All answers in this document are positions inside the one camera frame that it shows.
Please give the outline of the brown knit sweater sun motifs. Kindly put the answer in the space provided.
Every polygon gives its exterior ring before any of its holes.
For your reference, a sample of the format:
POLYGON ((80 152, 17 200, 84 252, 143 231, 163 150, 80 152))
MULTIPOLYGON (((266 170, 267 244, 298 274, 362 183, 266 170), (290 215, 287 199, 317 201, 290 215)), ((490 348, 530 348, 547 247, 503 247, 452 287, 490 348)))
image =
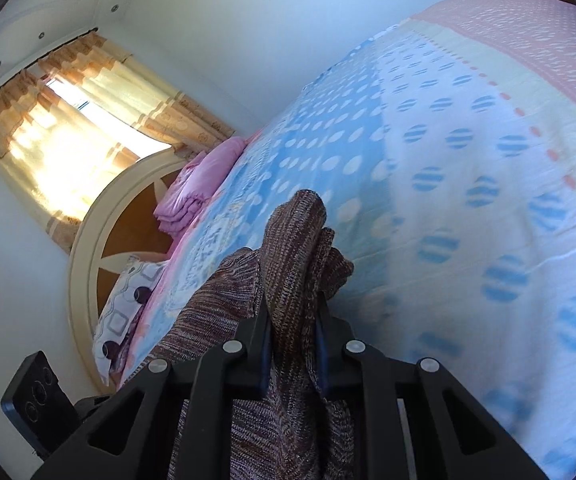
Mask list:
POLYGON ((233 404, 233 479, 353 476, 349 409, 323 397, 315 370, 317 300, 335 296, 354 270, 333 246, 326 219, 316 192, 296 192, 269 218, 261 247, 227 256, 149 353, 150 360, 198 359, 267 307, 271 379, 265 399, 233 404))

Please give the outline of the blue polka dot bedsheet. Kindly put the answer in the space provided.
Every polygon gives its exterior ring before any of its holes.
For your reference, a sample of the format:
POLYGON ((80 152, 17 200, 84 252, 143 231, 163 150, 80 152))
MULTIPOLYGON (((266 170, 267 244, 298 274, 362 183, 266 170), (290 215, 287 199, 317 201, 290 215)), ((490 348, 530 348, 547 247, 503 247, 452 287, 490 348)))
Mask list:
POLYGON ((545 474, 575 477, 576 6, 445 0, 308 84, 176 248, 128 372, 302 188, 353 262, 335 314, 440 361, 545 474))

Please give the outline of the white patterned pillow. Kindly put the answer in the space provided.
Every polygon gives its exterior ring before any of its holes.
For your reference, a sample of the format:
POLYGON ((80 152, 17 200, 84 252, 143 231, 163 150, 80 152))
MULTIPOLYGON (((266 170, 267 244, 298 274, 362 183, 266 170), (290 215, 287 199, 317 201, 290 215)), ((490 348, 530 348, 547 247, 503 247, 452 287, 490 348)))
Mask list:
POLYGON ((111 289, 94 331, 92 356, 102 384, 118 381, 140 316, 169 263, 130 256, 111 289))

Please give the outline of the beige patterned curtain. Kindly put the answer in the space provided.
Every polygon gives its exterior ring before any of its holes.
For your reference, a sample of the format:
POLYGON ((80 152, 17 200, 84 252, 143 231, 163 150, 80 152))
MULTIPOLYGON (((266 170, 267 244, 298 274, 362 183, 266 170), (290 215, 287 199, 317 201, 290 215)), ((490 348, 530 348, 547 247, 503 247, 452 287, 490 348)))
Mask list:
POLYGON ((100 193, 140 158, 208 152, 234 132, 94 30, 0 87, 0 176, 64 252, 100 193))

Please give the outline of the folded pink quilt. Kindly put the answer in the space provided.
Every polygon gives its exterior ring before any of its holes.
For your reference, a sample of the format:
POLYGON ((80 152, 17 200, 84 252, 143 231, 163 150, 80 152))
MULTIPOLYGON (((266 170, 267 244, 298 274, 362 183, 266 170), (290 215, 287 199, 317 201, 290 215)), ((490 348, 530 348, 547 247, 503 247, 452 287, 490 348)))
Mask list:
POLYGON ((162 232, 177 237, 225 181, 248 142, 234 136, 188 162, 153 211, 162 232))

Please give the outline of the cream and wood headboard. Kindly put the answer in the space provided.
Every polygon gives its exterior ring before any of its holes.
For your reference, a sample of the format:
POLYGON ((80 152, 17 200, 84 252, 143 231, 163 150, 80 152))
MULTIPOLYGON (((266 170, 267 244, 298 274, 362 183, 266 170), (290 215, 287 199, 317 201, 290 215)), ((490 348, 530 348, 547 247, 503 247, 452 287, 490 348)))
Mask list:
POLYGON ((138 160, 103 189, 78 228, 68 269, 68 320, 82 364, 100 393, 114 386, 102 382, 92 356, 99 315, 131 256, 165 258, 172 239, 159 230, 153 211, 193 156, 187 148, 169 148, 138 160))

